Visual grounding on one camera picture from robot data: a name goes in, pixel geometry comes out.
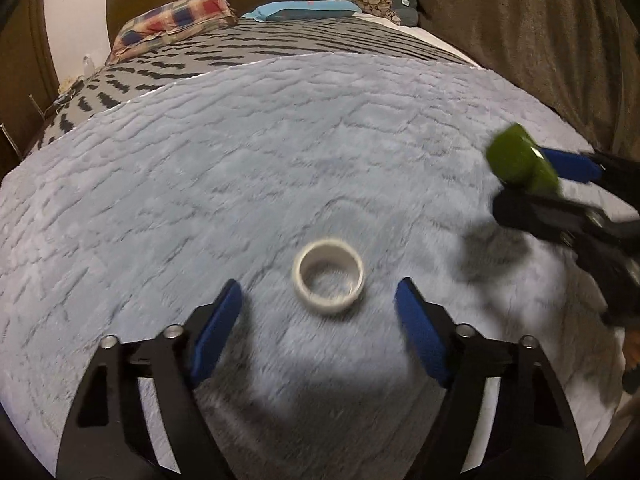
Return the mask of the light blue pillow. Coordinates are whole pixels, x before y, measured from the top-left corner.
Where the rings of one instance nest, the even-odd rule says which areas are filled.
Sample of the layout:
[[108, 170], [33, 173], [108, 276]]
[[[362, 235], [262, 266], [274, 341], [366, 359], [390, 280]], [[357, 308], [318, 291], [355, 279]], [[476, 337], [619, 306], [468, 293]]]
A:
[[349, 18], [361, 9], [348, 0], [277, 1], [262, 4], [242, 15], [259, 23], [269, 21], [320, 20]]

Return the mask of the white wall plug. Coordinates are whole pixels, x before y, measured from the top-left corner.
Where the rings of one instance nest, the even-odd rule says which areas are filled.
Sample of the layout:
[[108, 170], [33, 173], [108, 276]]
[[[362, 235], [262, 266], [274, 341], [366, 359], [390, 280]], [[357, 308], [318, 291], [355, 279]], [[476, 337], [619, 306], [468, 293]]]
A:
[[91, 77], [96, 71], [96, 66], [94, 65], [93, 59], [90, 55], [85, 55], [82, 59], [82, 70], [84, 71], [84, 76], [86, 78]]

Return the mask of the grey fluffy blanket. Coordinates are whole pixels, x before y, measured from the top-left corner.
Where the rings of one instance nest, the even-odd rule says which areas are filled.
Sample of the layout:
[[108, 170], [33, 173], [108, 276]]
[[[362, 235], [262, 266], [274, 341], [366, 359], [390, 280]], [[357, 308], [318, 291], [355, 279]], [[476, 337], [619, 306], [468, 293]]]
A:
[[[608, 431], [620, 344], [573, 256], [490, 213], [484, 151], [522, 125], [587, 141], [489, 70], [311, 54], [215, 70], [89, 119], [1, 185], [1, 401], [53, 468], [80, 378], [106, 334], [155, 336], [212, 301], [245, 302], [198, 403], [242, 479], [399, 479], [442, 400], [394, 291], [490, 338], [537, 337], [585, 456]], [[366, 269], [339, 315], [297, 297], [296, 254], [344, 240]]]

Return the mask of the dark wooden wardrobe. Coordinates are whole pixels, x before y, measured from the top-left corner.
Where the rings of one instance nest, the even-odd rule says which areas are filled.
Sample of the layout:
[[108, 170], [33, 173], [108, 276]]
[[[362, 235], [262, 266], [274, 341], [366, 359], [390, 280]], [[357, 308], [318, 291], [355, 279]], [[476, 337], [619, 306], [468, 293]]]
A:
[[20, 0], [1, 32], [1, 173], [8, 174], [42, 139], [58, 76], [43, 0]]

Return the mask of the brown curtain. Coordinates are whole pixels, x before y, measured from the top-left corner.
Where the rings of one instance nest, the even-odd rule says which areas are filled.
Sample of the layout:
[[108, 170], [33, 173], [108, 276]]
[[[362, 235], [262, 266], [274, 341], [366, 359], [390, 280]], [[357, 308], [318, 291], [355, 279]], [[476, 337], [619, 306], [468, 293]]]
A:
[[420, 25], [552, 108], [601, 151], [639, 157], [639, 29], [620, 0], [418, 0]]

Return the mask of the green bottle with white label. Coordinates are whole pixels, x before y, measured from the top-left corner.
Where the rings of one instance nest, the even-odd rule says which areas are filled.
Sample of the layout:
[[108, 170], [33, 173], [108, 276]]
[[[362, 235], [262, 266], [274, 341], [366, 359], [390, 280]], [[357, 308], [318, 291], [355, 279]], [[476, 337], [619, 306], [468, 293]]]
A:
[[491, 172], [504, 184], [535, 195], [557, 196], [560, 179], [541, 148], [520, 124], [497, 133], [486, 148]]

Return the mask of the plaid red blue pillow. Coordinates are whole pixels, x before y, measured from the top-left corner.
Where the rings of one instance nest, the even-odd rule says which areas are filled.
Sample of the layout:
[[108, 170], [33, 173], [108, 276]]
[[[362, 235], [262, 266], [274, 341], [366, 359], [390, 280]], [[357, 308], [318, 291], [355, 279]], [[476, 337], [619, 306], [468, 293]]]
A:
[[117, 33], [105, 64], [115, 65], [158, 48], [238, 24], [229, 0], [176, 0], [129, 20]]

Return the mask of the black striped grey bedspread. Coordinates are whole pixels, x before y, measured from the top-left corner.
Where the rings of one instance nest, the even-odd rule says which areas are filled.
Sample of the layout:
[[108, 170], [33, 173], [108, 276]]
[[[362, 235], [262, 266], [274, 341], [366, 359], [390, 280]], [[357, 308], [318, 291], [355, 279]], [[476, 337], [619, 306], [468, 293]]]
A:
[[474, 66], [468, 56], [420, 27], [355, 14], [256, 22], [242, 18], [231, 28], [211, 30], [175, 44], [105, 66], [55, 103], [54, 114], [27, 153], [39, 151], [92, 116], [186, 79], [266, 58], [321, 52], [372, 53]]

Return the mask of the white tape roll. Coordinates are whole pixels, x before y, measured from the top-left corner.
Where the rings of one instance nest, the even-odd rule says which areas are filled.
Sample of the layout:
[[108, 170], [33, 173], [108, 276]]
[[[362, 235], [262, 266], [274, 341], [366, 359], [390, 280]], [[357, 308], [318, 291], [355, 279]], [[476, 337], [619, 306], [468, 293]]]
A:
[[320, 238], [294, 257], [291, 278], [299, 300], [321, 315], [339, 315], [360, 298], [366, 282], [363, 260], [335, 237]]

